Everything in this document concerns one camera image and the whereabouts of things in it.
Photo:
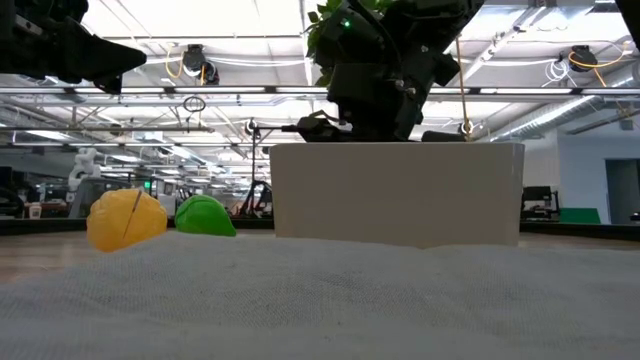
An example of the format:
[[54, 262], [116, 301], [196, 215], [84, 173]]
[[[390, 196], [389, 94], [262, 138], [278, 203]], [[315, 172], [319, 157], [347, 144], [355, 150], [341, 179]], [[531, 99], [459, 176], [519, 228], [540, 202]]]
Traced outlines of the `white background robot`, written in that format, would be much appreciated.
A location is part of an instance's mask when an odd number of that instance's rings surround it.
[[74, 157], [74, 166], [68, 176], [71, 192], [76, 192], [85, 178], [100, 178], [101, 169], [95, 163], [98, 152], [95, 148], [82, 147]]

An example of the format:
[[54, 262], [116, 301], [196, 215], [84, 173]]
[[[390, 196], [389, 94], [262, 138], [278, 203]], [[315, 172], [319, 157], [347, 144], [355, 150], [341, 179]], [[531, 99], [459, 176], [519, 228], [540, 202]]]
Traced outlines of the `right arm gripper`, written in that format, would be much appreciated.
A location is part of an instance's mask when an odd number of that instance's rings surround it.
[[[432, 86], [458, 74], [447, 48], [458, 35], [458, 0], [395, 0], [381, 18], [358, 1], [341, 5], [320, 36], [318, 59], [333, 67], [323, 110], [299, 119], [311, 142], [406, 142], [423, 120]], [[422, 142], [465, 142], [459, 133], [425, 131]]]

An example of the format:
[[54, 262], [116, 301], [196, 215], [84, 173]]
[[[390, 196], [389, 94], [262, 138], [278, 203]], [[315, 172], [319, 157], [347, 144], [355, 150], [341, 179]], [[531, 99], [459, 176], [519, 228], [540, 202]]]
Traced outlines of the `white plastic storage bin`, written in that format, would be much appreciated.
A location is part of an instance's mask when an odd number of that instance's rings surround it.
[[290, 143], [270, 150], [280, 237], [514, 245], [519, 143]]

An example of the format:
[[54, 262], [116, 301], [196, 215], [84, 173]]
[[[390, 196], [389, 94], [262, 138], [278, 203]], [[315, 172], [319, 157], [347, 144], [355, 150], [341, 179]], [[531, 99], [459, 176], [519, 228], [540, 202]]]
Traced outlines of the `grey door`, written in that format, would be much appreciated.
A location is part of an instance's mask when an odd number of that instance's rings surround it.
[[606, 160], [605, 165], [610, 222], [640, 223], [640, 160]]

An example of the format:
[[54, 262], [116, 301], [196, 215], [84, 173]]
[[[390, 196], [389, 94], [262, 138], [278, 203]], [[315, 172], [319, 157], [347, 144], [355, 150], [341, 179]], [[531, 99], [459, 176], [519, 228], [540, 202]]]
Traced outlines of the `green toy produce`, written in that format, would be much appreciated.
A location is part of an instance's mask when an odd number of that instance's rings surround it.
[[225, 207], [215, 198], [194, 195], [177, 209], [174, 218], [179, 232], [235, 237], [237, 232]]

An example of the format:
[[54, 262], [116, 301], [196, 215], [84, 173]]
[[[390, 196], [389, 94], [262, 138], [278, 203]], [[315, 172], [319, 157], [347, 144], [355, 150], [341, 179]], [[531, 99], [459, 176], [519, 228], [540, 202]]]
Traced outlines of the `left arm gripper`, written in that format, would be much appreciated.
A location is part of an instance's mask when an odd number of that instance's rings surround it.
[[0, 73], [86, 80], [118, 94], [122, 74], [147, 56], [89, 33], [81, 25], [88, 10], [88, 0], [0, 0]]

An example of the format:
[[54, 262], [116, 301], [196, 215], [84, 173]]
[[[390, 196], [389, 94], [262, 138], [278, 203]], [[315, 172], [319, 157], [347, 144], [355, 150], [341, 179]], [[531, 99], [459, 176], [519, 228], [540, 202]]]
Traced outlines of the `grey mesh office chair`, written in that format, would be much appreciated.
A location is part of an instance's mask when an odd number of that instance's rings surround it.
[[131, 184], [126, 181], [105, 178], [85, 178], [75, 192], [71, 202], [69, 217], [71, 219], [86, 219], [92, 205], [98, 201], [105, 193], [121, 189], [129, 189]]

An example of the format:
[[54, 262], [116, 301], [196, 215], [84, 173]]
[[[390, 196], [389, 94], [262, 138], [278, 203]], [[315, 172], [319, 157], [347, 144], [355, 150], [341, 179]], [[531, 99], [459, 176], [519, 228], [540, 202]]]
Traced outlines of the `green potted plant black pot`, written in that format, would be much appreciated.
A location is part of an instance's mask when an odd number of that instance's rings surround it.
[[320, 75], [314, 83], [315, 86], [327, 87], [333, 74], [333, 67], [321, 65], [318, 59], [320, 36], [326, 28], [330, 16], [341, 5], [349, 5], [352, 1], [358, 1], [365, 9], [372, 12], [375, 17], [381, 18], [395, 0], [326, 0], [324, 4], [319, 4], [315, 11], [307, 13], [310, 25], [305, 30], [307, 34], [306, 57], [320, 67]]

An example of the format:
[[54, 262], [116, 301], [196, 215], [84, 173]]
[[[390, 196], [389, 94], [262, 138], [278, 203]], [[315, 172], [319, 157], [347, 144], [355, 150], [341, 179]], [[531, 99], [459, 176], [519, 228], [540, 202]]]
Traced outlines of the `black rolling cart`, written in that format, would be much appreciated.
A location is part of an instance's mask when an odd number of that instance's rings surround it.
[[558, 222], [560, 204], [558, 192], [550, 186], [524, 187], [521, 198], [521, 221]]

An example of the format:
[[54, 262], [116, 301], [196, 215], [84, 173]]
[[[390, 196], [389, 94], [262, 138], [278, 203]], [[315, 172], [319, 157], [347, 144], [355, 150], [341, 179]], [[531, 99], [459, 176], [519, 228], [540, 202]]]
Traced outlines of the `yellow toy produce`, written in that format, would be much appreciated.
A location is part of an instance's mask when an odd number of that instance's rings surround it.
[[87, 239], [102, 252], [114, 252], [165, 233], [167, 222], [166, 209], [143, 190], [110, 191], [91, 207]]

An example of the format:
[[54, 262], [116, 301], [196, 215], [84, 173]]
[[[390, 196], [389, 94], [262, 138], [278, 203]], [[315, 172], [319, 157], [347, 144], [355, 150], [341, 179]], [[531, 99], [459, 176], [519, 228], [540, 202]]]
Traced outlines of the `green board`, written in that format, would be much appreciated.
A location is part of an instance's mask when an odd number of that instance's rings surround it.
[[601, 219], [596, 208], [562, 208], [560, 210], [559, 222], [599, 225]]

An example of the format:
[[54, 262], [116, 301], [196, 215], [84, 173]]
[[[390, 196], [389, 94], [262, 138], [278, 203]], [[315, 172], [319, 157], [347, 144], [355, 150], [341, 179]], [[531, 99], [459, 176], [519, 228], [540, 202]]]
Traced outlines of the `black aluminium table frame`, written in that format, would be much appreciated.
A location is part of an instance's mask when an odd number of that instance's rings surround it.
[[[85, 231], [85, 219], [0, 219], [0, 236]], [[521, 233], [640, 242], [640, 226], [521, 222]]]

